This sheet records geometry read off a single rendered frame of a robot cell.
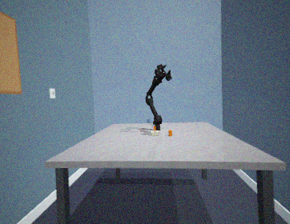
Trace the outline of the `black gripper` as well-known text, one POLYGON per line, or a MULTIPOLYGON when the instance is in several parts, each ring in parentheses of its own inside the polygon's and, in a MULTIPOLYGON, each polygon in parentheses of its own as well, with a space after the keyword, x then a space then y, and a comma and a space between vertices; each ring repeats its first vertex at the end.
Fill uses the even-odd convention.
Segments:
MULTIPOLYGON (((171 70, 169 70, 168 73, 166 73, 166 72, 164 71, 164 69, 163 69, 163 68, 165 68, 165 67, 166 67, 166 65, 163 66, 162 64, 160 64, 160 65, 157 66, 158 70, 162 70, 161 74, 164 75, 164 77, 167 79, 167 81, 169 81, 169 80, 172 79, 172 77, 171 77, 171 70)), ((164 77, 162 77, 162 79, 163 79, 164 77)))

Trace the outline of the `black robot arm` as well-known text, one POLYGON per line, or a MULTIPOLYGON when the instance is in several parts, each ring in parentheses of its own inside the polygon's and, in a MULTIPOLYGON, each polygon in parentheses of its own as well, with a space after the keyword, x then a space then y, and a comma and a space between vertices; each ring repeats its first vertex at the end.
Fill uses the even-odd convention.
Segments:
POLYGON ((161 74, 161 71, 156 69, 155 70, 155 76, 154 79, 152 81, 152 85, 151 88, 149 89, 149 91, 147 92, 147 96, 146 96, 146 104, 149 105, 149 107, 151 108, 151 111, 154 115, 154 121, 153 121, 153 125, 156 126, 156 130, 160 130, 160 124, 162 124, 162 118, 160 115, 158 115, 154 105, 153 105, 153 97, 152 97, 152 92, 153 90, 157 87, 158 84, 162 83, 162 77, 164 77, 164 75, 161 74), (157 78, 157 79, 156 79, 157 78), (150 95, 151 98, 148 98, 148 96, 150 95))

